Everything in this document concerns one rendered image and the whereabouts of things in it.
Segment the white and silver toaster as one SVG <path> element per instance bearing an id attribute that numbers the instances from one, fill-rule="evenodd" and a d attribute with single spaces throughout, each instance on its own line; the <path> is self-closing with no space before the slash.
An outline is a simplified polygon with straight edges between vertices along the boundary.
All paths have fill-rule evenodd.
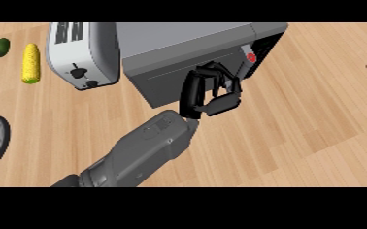
<path id="1" fill-rule="evenodd" d="M 114 22 L 51 22 L 46 61 L 77 90 L 116 84 L 120 48 Z"/>

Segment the dark round pan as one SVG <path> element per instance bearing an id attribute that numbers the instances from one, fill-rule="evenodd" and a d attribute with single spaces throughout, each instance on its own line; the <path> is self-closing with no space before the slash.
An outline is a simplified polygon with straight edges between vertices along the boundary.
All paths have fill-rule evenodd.
<path id="1" fill-rule="evenodd" d="M 11 124 L 8 119 L 0 116 L 0 159 L 3 158 L 11 142 Z"/>

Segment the grey microwave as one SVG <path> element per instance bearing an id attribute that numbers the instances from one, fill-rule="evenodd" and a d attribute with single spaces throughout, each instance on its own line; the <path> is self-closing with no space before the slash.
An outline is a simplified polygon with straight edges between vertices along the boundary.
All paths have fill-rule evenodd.
<path id="1" fill-rule="evenodd" d="M 249 78 L 287 27 L 286 22 L 120 22 L 123 73 L 150 105 L 179 100 L 188 72 L 210 61 Z"/>

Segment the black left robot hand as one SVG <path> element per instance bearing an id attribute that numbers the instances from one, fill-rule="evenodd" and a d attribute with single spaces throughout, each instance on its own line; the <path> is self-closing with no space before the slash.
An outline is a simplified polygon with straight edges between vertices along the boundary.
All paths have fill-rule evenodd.
<path id="1" fill-rule="evenodd" d="M 213 88 L 212 100 L 204 104 L 207 79 L 213 79 Z M 200 119 L 201 113 L 207 116 L 222 114 L 240 106 L 241 92 L 240 78 L 219 62 L 210 61 L 187 75 L 179 98 L 179 114 L 191 119 Z"/>

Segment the dark green vegetable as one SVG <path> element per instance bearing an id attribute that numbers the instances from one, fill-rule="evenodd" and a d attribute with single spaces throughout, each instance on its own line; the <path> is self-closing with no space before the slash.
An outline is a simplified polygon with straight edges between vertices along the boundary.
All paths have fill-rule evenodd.
<path id="1" fill-rule="evenodd" d="M 3 57 L 11 49 L 11 41 L 8 38 L 0 39 L 0 57 Z"/>

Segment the yellow corn cob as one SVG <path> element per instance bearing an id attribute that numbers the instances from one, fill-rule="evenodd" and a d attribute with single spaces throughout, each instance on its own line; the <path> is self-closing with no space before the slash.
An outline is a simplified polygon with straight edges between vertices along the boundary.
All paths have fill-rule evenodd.
<path id="1" fill-rule="evenodd" d="M 40 81 L 40 51 L 37 44 L 30 43 L 22 52 L 22 82 L 33 84 Z"/>

